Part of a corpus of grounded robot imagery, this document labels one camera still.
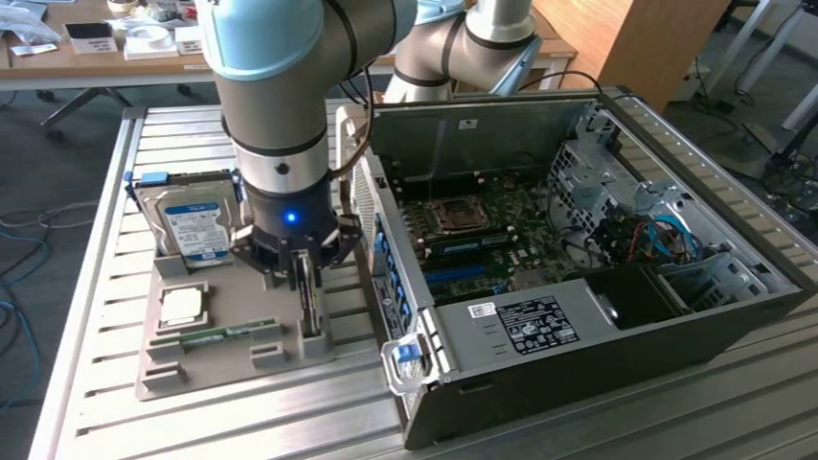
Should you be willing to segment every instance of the aluminum table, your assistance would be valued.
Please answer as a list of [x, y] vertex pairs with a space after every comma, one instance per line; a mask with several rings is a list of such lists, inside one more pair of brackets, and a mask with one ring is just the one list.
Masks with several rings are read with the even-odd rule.
[[[741, 186], [719, 185], [723, 170], [645, 105], [621, 103], [685, 164], [709, 177], [730, 205], [743, 209], [747, 221], [768, 226], [764, 234], [776, 246], [804, 257], [808, 242], [784, 220], [760, 214], [760, 201]], [[338, 106], [328, 106], [331, 126]], [[218, 106], [143, 112], [127, 112], [119, 131], [30, 458], [773, 460], [818, 449], [813, 299], [705, 365], [445, 444], [403, 450], [351, 264], [332, 270], [327, 280], [340, 290], [328, 300], [343, 343], [335, 361], [140, 402], [136, 353], [155, 241], [120, 177], [124, 171], [194, 173], [234, 165]], [[802, 266], [818, 276], [814, 261]]]

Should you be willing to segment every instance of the hard drive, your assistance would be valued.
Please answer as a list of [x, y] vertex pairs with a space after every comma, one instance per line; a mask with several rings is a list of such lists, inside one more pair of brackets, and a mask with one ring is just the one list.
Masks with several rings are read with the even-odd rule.
[[231, 261], [230, 233], [240, 217], [230, 172], [148, 173], [135, 196], [164, 256], [182, 256], [190, 268]]

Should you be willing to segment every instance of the chair leg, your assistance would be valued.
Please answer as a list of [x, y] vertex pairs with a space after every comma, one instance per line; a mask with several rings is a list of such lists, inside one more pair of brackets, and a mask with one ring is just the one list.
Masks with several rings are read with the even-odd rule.
[[82, 93], [79, 93], [70, 102], [60, 107], [60, 109], [51, 114], [44, 122], [40, 123], [40, 126], [46, 129], [51, 129], [54, 125], [56, 125], [60, 120], [68, 117], [72, 113], [75, 113], [80, 107], [88, 104], [94, 98], [96, 98], [103, 91], [100, 88], [86, 88]]
[[128, 100], [126, 99], [126, 97], [119, 93], [119, 91], [116, 91], [116, 89], [114, 88], [103, 88], [103, 91], [106, 92], [106, 94], [115, 100], [119, 102], [119, 104], [123, 107], [134, 107], [131, 105], [131, 103], [128, 102]]
[[38, 99], [44, 103], [56, 102], [56, 96], [54, 95], [52, 91], [39, 89], [35, 94], [38, 95]]
[[178, 84], [176, 92], [187, 98], [191, 98], [194, 96], [194, 88], [191, 88], [191, 86], [188, 86], [187, 84]]

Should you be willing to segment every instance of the hard drive label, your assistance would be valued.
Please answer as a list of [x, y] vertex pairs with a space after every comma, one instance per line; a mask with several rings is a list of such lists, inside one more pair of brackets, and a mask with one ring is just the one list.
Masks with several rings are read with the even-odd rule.
[[222, 209], [218, 203], [188, 204], [166, 208], [167, 222], [182, 255], [194, 261], [207, 261], [227, 255], [227, 229], [218, 223]]
[[498, 316], [521, 355], [579, 340], [553, 296], [498, 307]]

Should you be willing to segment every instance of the wooden cabinet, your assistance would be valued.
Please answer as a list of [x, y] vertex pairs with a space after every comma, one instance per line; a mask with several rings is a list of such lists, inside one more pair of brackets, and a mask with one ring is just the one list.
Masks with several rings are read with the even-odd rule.
[[[682, 83], [730, 0], [533, 0], [577, 48], [569, 70], [603, 86], [623, 84], [662, 110]], [[566, 76], [563, 88], [591, 84]]]

